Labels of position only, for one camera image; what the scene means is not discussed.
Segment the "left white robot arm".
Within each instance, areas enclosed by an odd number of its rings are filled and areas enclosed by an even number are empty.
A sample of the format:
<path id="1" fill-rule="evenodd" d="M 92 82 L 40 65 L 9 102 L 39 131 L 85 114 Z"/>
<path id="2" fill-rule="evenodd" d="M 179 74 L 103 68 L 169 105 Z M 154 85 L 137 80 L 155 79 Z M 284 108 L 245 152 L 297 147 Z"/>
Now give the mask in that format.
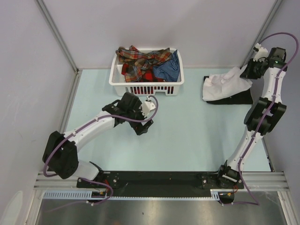
<path id="1" fill-rule="evenodd" d="M 68 179 L 75 176 L 97 188 L 103 184 L 103 170 L 93 162 L 79 160 L 79 151 L 103 132 L 128 122 L 137 135 L 148 132 L 158 112 L 158 100 L 150 95 L 142 102 L 126 92 L 121 99 L 107 104 L 91 120 L 71 131 L 50 134 L 42 157 L 43 175 Z"/>

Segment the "white long sleeve shirt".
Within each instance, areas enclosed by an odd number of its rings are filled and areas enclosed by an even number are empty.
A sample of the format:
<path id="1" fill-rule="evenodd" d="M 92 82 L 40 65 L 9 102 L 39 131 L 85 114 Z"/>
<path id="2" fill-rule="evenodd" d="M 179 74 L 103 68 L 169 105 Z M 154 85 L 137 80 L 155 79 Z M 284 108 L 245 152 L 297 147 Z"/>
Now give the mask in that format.
<path id="1" fill-rule="evenodd" d="M 216 101 L 247 91 L 252 87 L 250 79 L 241 78 L 246 66 L 233 67 L 227 73 L 211 74 L 204 79 L 202 98 L 204 101 Z"/>

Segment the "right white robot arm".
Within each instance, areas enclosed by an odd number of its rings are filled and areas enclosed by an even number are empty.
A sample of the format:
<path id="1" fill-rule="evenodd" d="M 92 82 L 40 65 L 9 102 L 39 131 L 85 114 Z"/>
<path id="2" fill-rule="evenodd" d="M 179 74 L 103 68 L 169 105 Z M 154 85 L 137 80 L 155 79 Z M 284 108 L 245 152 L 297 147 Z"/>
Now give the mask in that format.
<path id="1" fill-rule="evenodd" d="M 240 75 L 246 79 L 264 79 L 262 96 L 247 112 L 243 137 L 235 152 L 221 165 L 216 176 L 217 186 L 232 188 L 242 180 L 244 161 L 259 140 L 271 132 L 286 111 L 281 99 L 281 86 L 287 71 L 286 50 L 273 47 L 270 51 L 255 47 L 256 55 L 250 59 Z"/>

